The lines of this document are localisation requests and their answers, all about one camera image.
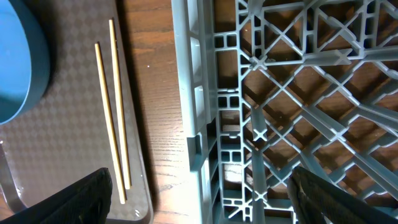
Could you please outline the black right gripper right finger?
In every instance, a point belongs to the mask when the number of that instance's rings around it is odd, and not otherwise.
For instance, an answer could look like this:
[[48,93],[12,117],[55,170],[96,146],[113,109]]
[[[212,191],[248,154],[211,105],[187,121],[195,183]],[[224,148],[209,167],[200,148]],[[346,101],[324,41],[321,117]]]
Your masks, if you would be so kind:
[[299,223],[325,223],[326,219],[336,224],[397,223],[300,166],[293,169],[287,191]]

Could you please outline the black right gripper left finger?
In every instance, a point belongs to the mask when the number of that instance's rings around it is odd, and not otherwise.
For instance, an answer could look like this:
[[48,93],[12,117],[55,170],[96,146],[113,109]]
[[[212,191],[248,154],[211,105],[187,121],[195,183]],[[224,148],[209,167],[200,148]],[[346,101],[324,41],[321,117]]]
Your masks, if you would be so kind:
[[112,191],[111,175],[103,167],[1,223],[105,223]]

